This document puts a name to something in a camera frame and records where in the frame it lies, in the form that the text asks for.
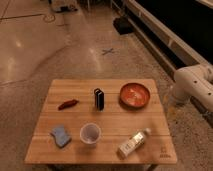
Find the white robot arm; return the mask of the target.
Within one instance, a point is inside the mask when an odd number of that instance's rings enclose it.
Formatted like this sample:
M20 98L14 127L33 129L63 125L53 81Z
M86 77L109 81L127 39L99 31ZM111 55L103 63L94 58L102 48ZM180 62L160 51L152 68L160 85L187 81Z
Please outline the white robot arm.
M213 66L198 64L182 67L174 73L171 99L184 104L195 97L207 110L213 112Z

